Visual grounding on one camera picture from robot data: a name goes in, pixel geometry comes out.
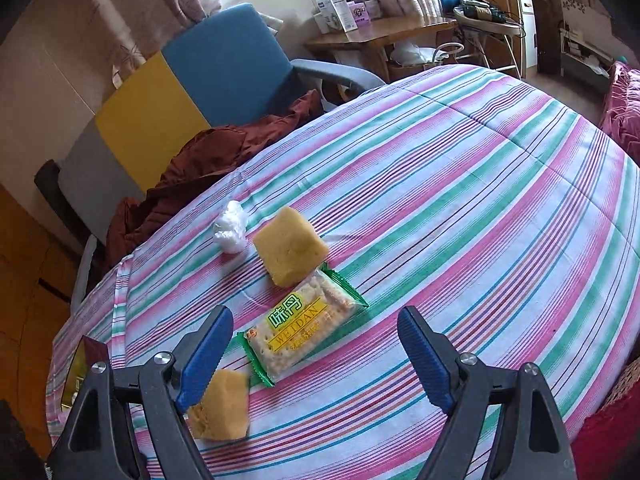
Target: striped bedsheet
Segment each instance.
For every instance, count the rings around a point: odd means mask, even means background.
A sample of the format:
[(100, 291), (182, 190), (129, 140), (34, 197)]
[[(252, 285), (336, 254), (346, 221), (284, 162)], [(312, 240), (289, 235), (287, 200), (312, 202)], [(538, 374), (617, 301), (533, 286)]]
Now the striped bedsheet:
[[(498, 72), (449, 65), (367, 93), (228, 175), (102, 280), (55, 339), (50, 434), (82, 334), (107, 342), (114, 366), (142, 364), (217, 304), (239, 330), (284, 297), (252, 246), (228, 256), (212, 243), (212, 220), (236, 199), (250, 237), (298, 209), (370, 309), (276, 388), (252, 380), (248, 438), (198, 442), (216, 478), (415, 478), (444, 417), (398, 341), (406, 304), (489, 365), (537, 362), (573, 437), (640, 328), (639, 185), (605, 134)], [(221, 366), (249, 371), (235, 344)], [(143, 412), (132, 415), (162, 478)], [(489, 410), (469, 478), (496, 421)]]

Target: brown blanket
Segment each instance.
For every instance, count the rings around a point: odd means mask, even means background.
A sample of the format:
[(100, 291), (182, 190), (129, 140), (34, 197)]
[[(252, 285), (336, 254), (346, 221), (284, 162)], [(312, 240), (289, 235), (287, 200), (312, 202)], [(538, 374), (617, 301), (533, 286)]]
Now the brown blanket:
[(218, 126), (197, 134), (172, 158), (143, 202), (124, 198), (118, 204), (107, 232), (109, 268), (227, 173), (321, 114), (320, 95), (311, 90), (284, 117), (268, 115), (245, 126)]

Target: yellow panel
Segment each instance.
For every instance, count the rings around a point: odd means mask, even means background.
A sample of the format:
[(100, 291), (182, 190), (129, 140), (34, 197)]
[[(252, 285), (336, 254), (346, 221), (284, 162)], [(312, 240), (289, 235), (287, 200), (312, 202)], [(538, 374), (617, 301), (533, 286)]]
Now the yellow panel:
[(181, 147), (210, 128), (161, 52), (105, 102), (95, 123), (140, 189), (155, 186)]

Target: white cabinet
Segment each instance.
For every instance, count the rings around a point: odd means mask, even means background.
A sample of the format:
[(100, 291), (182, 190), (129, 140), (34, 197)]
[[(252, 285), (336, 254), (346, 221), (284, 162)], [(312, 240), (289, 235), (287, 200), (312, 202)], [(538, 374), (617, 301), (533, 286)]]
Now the white cabinet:
[(522, 10), (522, 26), (526, 34), (524, 38), (525, 67), (524, 76), (538, 70), (538, 42), (536, 41), (536, 17), (533, 13), (533, 0), (520, 0)]

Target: sponge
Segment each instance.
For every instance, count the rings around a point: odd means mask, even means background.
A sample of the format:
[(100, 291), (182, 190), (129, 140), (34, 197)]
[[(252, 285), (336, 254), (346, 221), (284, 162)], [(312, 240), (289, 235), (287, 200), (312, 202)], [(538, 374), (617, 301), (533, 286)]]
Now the sponge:
[(217, 370), (199, 403), (187, 410), (194, 438), (237, 440), (249, 429), (249, 379), (236, 370)]
[(255, 234), (254, 245), (278, 286), (300, 283), (329, 253), (314, 227), (290, 207), (283, 207)]

